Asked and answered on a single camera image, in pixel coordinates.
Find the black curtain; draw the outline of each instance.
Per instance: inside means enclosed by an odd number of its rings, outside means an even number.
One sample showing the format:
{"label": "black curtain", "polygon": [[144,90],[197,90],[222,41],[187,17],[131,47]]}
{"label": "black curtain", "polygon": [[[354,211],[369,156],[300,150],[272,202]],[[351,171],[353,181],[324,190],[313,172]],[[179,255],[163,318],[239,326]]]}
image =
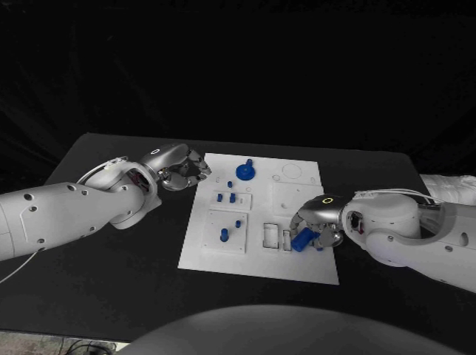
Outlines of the black curtain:
{"label": "black curtain", "polygon": [[476,2],[439,6],[0,2],[0,173],[49,176],[100,132],[389,150],[476,175]]}

